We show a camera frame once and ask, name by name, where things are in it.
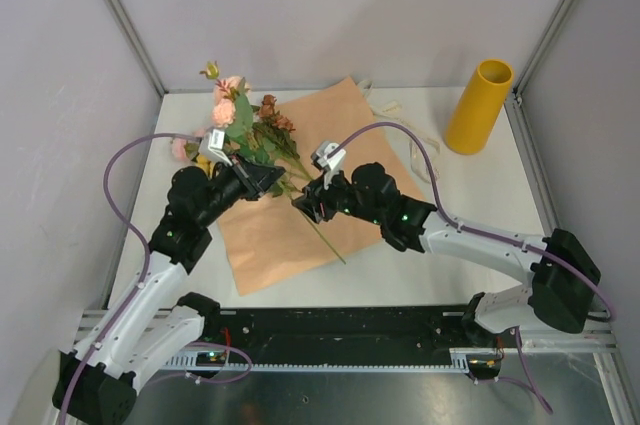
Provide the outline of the artificial flower bouquet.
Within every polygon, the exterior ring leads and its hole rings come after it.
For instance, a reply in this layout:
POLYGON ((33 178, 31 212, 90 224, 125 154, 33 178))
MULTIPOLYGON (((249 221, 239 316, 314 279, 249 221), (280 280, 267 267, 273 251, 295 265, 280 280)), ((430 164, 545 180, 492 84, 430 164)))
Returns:
MULTIPOLYGON (((277 107, 277 98, 266 94, 258 105, 251 103, 251 85, 242 75, 223 77, 218 64, 208 61, 200 74, 214 83, 210 127, 225 131, 224 151, 256 163, 278 165, 285 174, 265 195, 285 196, 291 201, 302 195, 303 188, 314 178, 301 162, 298 145, 293 137, 293 121, 277 107)), ((189 138, 171 140, 172 154, 189 166, 197 166, 209 177, 214 164, 198 153, 205 131, 189 138)))

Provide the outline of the green and peach wrapping paper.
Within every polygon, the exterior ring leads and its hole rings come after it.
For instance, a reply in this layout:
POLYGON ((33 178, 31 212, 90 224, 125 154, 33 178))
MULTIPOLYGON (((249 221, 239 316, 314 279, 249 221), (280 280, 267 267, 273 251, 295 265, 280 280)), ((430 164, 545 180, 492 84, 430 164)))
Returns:
POLYGON ((286 182, 293 190, 278 197, 241 202, 219 221, 236 289, 244 296, 368 248, 379 231, 338 216, 315 225, 291 206, 291 199, 315 174, 309 157, 323 141, 341 142, 377 119, 401 123, 398 100, 372 98, 367 82, 345 78, 325 90, 276 106, 293 124, 299 158, 287 160, 286 182))

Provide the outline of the cream printed ribbon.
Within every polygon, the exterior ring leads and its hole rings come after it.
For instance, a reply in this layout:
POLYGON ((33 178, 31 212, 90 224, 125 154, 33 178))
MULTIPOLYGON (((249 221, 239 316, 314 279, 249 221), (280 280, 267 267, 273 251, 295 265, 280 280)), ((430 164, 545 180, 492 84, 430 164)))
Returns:
POLYGON ((397 99, 390 100, 383 105, 375 104, 371 95, 375 90, 374 83, 365 79, 356 84, 373 116, 379 122, 392 122, 410 132, 406 135, 409 150, 411 171, 423 182, 433 184, 440 178, 440 172, 435 164, 441 153, 438 140, 427 135, 422 129, 407 121, 403 115, 403 105, 397 99))

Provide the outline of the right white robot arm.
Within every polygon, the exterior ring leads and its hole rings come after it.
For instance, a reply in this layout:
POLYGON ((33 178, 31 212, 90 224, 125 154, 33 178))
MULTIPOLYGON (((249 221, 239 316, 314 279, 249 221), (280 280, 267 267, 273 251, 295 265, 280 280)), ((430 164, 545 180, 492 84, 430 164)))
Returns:
POLYGON ((318 177, 292 205, 315 223, 342 213, 375 224, 383 240, 400 252, 451 256, 516 280, 512 288, 480 292, 470 300, 461 333, 473 346, 489 346, 518 326, 543 324, 579 334, 590 314, 601 273, 565 230, 541 237, 457 225, 436 205, 402 194, 379 163, 357 167, 350 178, 342 172, 330 180, 318 177))

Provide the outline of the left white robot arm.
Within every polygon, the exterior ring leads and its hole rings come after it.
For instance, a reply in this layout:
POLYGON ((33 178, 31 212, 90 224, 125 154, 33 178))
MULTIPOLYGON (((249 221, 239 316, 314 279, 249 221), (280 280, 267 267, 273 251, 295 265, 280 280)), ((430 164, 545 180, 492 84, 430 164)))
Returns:
POLYGON ((190 275, 212 241, 208 230, 239 200, 264 196, 284 175, 281 166, 234 155, 208 176, 180 169, 171 180, 164 215, 144 245, 144 262, 124 295, 69 353, 61 354, 52 404, 57 423, 121 424, 146 382, 184 346, 207 345, 221 332, 220 305, 191 292, 166 320, 145 330, 166 297, 190 275))

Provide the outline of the yellow cylindrical vase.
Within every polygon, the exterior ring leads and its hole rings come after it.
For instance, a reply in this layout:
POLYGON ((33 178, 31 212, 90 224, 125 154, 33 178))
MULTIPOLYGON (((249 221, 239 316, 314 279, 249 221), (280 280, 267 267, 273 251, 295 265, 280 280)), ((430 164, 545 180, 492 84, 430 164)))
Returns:
POLYGON ((511 91, 512 67, 488 59, 474 69, 444 134, 447 147, 461 155, 482 151, 511 91))

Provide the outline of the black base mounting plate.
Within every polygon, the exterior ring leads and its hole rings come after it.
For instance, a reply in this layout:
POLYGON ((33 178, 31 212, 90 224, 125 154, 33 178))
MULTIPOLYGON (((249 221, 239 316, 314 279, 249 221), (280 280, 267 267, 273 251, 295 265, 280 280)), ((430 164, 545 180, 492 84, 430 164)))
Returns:
POLYGON ((440 365, 454 348, 511 348, 514 336, 481 332, 466 307, 221 309, 202 338, 231 345, 259 364, 440 365))

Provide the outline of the aluminium frame rail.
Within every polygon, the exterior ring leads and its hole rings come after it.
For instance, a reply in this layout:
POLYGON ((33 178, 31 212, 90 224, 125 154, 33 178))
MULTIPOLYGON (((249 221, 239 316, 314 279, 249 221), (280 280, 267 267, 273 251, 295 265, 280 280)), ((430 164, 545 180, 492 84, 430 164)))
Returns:
POLYGON ((543 162, 534 143, 532 130, 525 114, 524 101, 521 96, 511 92, 505 101, 504 108, 542 227, 545 232, 551 234, 554 229, 562 228, 562 224, 552 197, 543 162))

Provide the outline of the left aluminium corner post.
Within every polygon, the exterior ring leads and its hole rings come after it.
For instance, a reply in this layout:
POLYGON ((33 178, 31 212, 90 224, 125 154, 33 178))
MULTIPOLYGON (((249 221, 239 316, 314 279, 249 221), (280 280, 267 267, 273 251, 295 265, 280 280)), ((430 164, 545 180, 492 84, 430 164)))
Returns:
POLYGON ((162 98, 167 89, 122 0, 103 0, 144 75, 162 98))

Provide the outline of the aluminium corner post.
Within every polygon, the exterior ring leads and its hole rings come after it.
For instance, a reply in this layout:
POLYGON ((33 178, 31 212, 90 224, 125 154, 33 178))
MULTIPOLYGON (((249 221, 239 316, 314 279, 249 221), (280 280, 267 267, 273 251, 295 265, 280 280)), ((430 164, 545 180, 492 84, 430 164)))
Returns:
POLYGON ((167 89, 122 0, 103 0, 144 75, 162 98, 167 89))
POLYGON ((578 0, 559 0, 556 4, 539 40, 513 86, 513 95, 517 100, 523 96, 527 86, 542 65, 546 55, 577 5, 577 2, 578 0))

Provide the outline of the right aluminium corner post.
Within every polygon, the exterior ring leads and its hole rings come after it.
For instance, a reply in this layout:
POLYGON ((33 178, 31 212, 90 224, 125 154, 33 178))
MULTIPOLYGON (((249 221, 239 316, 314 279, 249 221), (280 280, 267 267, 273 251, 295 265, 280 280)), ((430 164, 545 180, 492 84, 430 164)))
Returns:
POLYGON ((542 65, 546 55, 577 5, 577 2, 578 0, 559 0, 556 4, 539 40, 513 86, 513 95, 517 100, 523 96, 527 86, 542 65))

